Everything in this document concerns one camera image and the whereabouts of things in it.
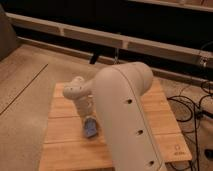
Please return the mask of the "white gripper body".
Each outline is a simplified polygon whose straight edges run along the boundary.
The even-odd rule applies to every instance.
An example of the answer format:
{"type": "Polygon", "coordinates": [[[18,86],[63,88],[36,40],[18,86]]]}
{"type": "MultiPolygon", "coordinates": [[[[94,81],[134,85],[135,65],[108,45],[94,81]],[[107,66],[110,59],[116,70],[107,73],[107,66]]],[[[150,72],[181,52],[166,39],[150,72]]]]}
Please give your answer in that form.
{"type": "Polygon", "coordinates": [[[94,106],[92,99],[89,97],[79,98],[74,101],[77,113],[80,117],[85,118],[93,114],[94,106]]]}

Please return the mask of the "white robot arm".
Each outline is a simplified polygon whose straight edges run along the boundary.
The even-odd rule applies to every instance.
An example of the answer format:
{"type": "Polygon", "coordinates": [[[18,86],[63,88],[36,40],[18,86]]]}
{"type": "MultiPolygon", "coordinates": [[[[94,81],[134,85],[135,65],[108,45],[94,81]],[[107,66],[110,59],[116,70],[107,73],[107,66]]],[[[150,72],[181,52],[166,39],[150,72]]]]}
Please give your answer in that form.
{"type": "Polygon", "coordinates": [[[153,72],[141,62],[111,65],[93,79],[74,78],[63,95],[78,114],[97,114],[115,171],[167,171],[141,97],[153,83],[153,72]]]}

